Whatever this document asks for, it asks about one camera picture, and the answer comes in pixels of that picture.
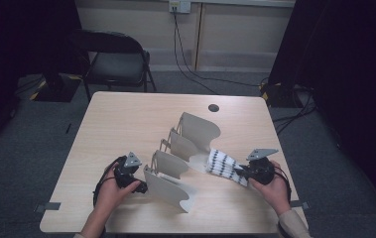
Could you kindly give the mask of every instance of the table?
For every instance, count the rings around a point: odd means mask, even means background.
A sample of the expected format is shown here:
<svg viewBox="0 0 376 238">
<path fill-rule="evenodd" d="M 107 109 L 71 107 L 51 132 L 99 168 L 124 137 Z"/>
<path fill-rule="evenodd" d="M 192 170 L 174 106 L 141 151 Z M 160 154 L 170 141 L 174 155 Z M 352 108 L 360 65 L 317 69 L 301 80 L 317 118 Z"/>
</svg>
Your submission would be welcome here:
<svg viewBox="0 0 376 238">
<path fill-rule="evenodd" d="M 219 111 L 211 112 L 208 105 Z M 221 135 L 211 142 L 241 164 L 255 148 L 280 152 L 269 157 L 291 181 L 292 200 L 298 195 L 265 101 L 259 97 L 160 93 L 96 92 L 70 149 L 50 202 L 59 210 L 46 210 L 41 230 L 74 233 L 81 230 L 92 210 L 92 192 L 104 168 L 119 156 L 134 152 L 149 165 L 161 139 L 167 139 L 183 112 L 215 123 Z M 142 169 L 135 173 L 144 179 Z M 194 170 L 182 182 L 197 189 L 189 213 L 183 213 L 148 194 L 131 194 L 110 216 L 111 233 L 256 234 L 275 233 L 278 217 L 251 187 Z M 303 210 L 295 208 L 306 222 Z"/>
</svg>

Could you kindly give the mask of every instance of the hand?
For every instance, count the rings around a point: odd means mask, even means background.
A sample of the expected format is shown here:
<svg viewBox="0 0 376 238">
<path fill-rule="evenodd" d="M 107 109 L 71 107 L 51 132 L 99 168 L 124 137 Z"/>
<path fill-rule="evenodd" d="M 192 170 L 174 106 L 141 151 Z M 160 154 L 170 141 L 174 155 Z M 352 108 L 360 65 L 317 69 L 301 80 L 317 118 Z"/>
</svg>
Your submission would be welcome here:
<svg viewBox="0 0 376 238">
<path fill-rule="evenodd" d="M 280 168 L 280 164 L 274 161 L 271 161 L 271 163 L 275 166 L 275 171 L 280 174 L 281 171 L 277 169 L 277 167 Z M 263 194 L 264 199 L 274 208 L 278 216 L 291 210 L 290 203 L 287 199 L 286 183 L 278 175 L 274 175 L 274 179 L 266 185 L 252 178 L 249 179 L 249 182 Z"/>
<path fill-rule="evenodd" d="M 85 238 L 99 237 L 113 210 L 122 203 L 125 197 L 140 184 L 138 180 L 124 188 L 117 185 L 113 169 L 118 165 L 115 163 L 103 180 L 98 193 L 94 210 L 89 214 L 80 234 Z"/>
</svg>

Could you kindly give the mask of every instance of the chair backrest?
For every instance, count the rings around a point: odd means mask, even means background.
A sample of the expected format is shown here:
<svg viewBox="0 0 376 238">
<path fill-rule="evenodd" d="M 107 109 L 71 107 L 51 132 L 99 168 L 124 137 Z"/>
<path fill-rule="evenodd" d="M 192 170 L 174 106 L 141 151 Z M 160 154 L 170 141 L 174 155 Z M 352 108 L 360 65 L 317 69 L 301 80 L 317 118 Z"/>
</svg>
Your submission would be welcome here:
<svg viewBox="0 0 376 238">
<path fill-rule="evenodd" d="M 68 39 L 81 50 L 100 53 L 141 54 L 141 45 L 133 38 L 116 32 L 76 29 Z"/>
</svg>

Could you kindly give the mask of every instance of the gray carpet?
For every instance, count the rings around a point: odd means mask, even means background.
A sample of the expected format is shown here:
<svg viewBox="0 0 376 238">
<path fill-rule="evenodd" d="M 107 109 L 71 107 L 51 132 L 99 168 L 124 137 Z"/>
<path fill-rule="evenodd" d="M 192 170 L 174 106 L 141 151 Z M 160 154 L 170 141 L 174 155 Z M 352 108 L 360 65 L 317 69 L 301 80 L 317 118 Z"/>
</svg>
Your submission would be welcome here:
<svg viewBox="0 0 376 238">
<path fill-rule="evenodd" d="M 255 85 L 268 76 L 234 72 L 201 75 Z M 153 76 L 160 93 L 213 94 L 176 71 L 153 72 Z M 37 77 L 30 75 L 20 83 Z M 256 86 L 197 80 L 218 94 L 260 96 Z M 106 90 L 105 86 L 90 88 L 92 92 Z M 86 95 L 81 85 L 70 103 L 36 102 L 29 100 L 34 90 L 20 94 L 22 101 L 15 117 L 0 133 L 0 237 L 72 237 L 41 232 L 42 214 L 34 209 L 52 195 L 85 113 Z M 299 110 L 270 108 L 270 113 L 276 119 Z M 290 124 L 279 136 L 301 201 L 310 206 L 305 214 L 311 235 L 376 237 L 376 191 L 360 169 L 337 149 L 332 135 L 332 129 L 314 112 Z"/>
</svg>

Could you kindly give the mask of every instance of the black and white striped fabric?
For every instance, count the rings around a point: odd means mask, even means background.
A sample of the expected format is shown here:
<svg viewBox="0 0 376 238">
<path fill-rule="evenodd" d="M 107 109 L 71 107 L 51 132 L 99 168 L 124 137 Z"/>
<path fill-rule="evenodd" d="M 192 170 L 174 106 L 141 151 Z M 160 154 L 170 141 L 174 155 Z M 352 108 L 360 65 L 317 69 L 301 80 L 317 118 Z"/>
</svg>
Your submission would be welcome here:
<svg viewBox="0 0 376 238">
<path fill-rule="evenodd" d="M 234 168 L 241 169 L 239 164 L 234 159 L 218 150 L 211 150 L 209 153 L 208 162 L 206 164 L 206 171 L 220 177 L 232 179 L 244 186 L 247 186 L 247 179 L 239 176 Z"/>
</svg>

